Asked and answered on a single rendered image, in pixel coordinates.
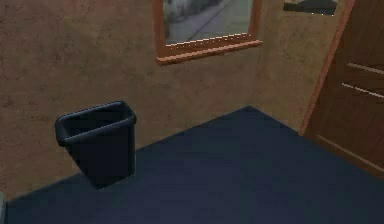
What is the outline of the brown wooden room door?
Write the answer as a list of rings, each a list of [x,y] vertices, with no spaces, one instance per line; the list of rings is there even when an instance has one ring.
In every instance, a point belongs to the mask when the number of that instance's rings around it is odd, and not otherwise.
[[[384,180],[384,0],[346,0],[299,133]]]

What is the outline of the black waste bin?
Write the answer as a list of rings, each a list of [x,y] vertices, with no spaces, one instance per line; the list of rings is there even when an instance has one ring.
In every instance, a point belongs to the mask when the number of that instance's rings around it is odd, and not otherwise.
[[[56,119],[56,141],[96,189],[135,174],[137,116],[124,101],[114,101]]]

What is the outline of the wooden framed window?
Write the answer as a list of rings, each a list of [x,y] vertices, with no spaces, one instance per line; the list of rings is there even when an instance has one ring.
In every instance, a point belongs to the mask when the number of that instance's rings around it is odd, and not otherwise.
[[[152,0],[156,63],[177,64],[252,47],[263,0]]]

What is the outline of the dark framed wall picture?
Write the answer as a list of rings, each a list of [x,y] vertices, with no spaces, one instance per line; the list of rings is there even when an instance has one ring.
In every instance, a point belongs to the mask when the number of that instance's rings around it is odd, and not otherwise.
[[[284,0],[283,9],[293,12],[333,15],[337,5],[338,0]]]

